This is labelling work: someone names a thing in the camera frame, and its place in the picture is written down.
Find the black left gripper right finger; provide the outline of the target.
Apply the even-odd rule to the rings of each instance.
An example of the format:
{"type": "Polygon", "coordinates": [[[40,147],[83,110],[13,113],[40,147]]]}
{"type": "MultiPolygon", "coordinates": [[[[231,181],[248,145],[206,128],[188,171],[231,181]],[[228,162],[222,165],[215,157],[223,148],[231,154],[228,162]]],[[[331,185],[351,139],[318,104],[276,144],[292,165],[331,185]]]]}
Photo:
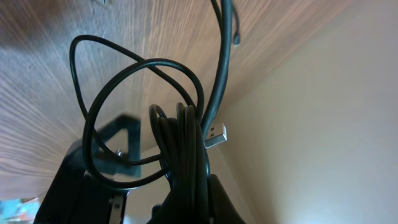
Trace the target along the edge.
{"type": "Polygon", "coordinates": [[[215,174],[211,174],[208,180],[210,213],[213,223],[245,224],[246,222],[235,209],[219,178],[215,174]]]}

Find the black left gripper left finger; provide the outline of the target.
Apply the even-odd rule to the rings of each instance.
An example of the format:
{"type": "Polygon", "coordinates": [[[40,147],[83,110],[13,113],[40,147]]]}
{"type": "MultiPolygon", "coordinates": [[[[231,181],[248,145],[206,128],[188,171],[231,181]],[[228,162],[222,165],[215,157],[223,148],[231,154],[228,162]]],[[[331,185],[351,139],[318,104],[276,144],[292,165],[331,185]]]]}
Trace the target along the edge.
{"type": "Polygon", "coordinates": [[[152,216],[147,224],[183,224],[185,219],[182,192],[173,188],[162,204],[152,207],[152,216]]]}

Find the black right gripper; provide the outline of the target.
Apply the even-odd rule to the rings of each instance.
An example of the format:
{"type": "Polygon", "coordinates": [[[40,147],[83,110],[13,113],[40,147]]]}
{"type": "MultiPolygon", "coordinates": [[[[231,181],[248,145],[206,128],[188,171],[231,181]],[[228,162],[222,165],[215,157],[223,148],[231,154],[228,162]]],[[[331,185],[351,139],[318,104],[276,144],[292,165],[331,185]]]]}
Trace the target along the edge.
{"type": "MultiPolygon", "coordinates": [[[[98,134],[119,157],[138,161],[141,156],[141,122],[122,114],[103,126],[98,134]]],[[[92,142],[93,163],[108,175],[140,177],[140,166],[125,166],[109,158],[96,141],[92,142]]],[[[94,180],[83,164],[81,141],[75,141],[41,203],[34,223],[115,223],[124,221],[126,191],[112,190],[94,180]]]]}

